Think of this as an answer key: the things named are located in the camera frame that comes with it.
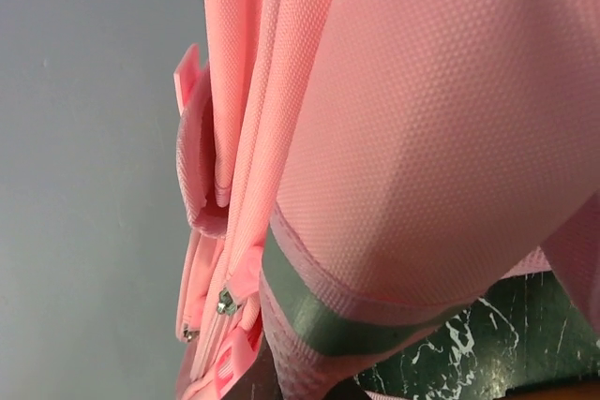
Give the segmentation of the pink student backpack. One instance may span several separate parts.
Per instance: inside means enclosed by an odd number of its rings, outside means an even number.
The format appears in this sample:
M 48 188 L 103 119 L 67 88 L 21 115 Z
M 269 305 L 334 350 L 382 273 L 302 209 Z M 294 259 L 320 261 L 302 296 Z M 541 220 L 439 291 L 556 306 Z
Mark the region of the pink student backpack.
M 180 399 L 287 399 L 551 270 L 599 324 L 599 0 L 204 0 L 174 73 Z

